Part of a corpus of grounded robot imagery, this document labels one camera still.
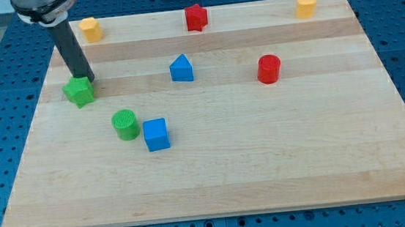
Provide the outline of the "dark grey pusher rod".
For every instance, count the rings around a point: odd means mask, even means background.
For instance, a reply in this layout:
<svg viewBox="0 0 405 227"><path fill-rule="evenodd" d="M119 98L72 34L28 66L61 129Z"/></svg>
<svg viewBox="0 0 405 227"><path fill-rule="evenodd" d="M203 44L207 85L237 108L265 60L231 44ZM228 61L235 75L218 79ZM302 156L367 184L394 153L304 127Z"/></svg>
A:
<svg viewBox="0 0 405 227"><path fill-rule="evenodd" d="M88 78L92 82L95 79L93 70L73 33L68 19L64 19L60 23L52 23L51 27L48 27L48 32L72 77Z"/></svg>

